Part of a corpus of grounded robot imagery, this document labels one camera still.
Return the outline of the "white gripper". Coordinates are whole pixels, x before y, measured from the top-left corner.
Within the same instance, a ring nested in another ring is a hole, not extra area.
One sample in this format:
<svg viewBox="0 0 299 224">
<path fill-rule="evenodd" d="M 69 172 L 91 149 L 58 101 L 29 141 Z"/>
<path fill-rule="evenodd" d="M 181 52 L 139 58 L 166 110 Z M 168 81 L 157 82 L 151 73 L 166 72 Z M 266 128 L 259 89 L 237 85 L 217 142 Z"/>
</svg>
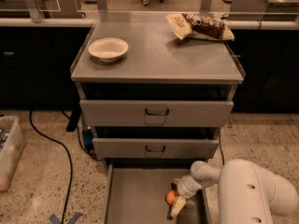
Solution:
<svg viewBox="0 0 299 224">
<path fill-rule="evenodd" d="M 202 188 L 202 185 L 191 175 L 185 175 L 181 179 L 175 178 L 171 185 L 177 187 L 178 194 L 180 195 L 175 198 L 170 211 L 170 216 L 176 217 L 185 206 L 187 202 L 186 199 L 193 197 L 196 192 Z"/>
</svg>

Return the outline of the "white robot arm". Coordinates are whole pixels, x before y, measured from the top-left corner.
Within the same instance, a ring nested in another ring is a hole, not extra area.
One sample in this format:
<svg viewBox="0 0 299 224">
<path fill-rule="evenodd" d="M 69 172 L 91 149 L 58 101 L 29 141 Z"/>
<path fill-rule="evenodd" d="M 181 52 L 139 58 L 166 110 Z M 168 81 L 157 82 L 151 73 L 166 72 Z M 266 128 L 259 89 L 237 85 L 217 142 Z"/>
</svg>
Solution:
<svg viewBox="0 0 299 224">
<path fill-rule="evenodd" d="M 213 184 L 218 186 L 220 224 L 273 224 L 273 216 L 288 216 L 298 207 L 292 183 L 241 159 L 230 160 L 220 169 L 196 161 L 174 184 L 176 188 L 165 196 L 171 217 L 177 217 L 198 190 Z"/>
</svg>

